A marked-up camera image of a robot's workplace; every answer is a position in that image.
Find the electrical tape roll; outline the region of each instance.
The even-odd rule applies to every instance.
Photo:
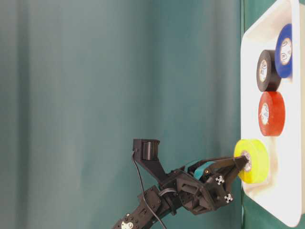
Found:
[[[292,76],[292,25],[285,25],[277,38],[275,68],[281,78]]]
[[[269,173],[269,154],[257,139],[241,139],[234,149],[234,157],[246,156],[248,163],[239,172],[239,178],[248,184],[262,183]]]
[[[258,107],[259,128],[264,136],[279,136],[285,124],[285,104],[279,92],[264,92]]]
[[[275,51],[263,50],[256,68],[256,82],[261,92],[275,92],[281,83],[275,69]]]

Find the fabric backdrop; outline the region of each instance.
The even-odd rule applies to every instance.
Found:
[[[138,206],[133,138],[159,139],[167,172],[232,156],[239,52],[236,0],[1,0],[0,228],[111,228]],[[233,190],[164,222],[240,228]]]

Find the black cable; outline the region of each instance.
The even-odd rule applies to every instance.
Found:
[[[148,207],[148,209],[152,212],[152,214],[156,217],[156,219],[161,223],[163,229],[166,229],[166,226],[164,225],[164,223],[162,222],[162,220],[157,216],[156,213],[154,213],[154,211],[151,209],[151,207],[148,205],[148,203],[147,203],[147,201],[146,201],[142,177],[141,177],[139,168],[138,168],[137,163],[135,162],[133,156],[134,156],[134,152],[132,153],[132,162],[133,162],[133,164],[134,164],[134,166],[135,166],[135,168],[137,169],[137,172],[138,172],[138,178],[139,178],[139,180],[140,180],[140,185],[141,185],[143,200],[144,200],[146,206]]]

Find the green backdrop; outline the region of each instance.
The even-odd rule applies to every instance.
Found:
[[[160,139],[166,171],[232,155],[239,15],[235,0],[2,0],[0,227],[111,228],[138,205],[133,138]],[[234,196],[164,221],[239,228],[238,180]]]

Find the black robotic arm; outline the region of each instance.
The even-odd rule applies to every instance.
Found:
[[[159,187],[144,191],[145,198],[140,194],[138,208],[127,213],[112,229],[149,229],[157,218],[161,220],[169,213],[175,215],[182,206],[198,215],[233,201],[231,184],[247,164],[245,156],[201,160],[166,174],[158,158],[159,143],[134,139],[133,160],[158,181]]]

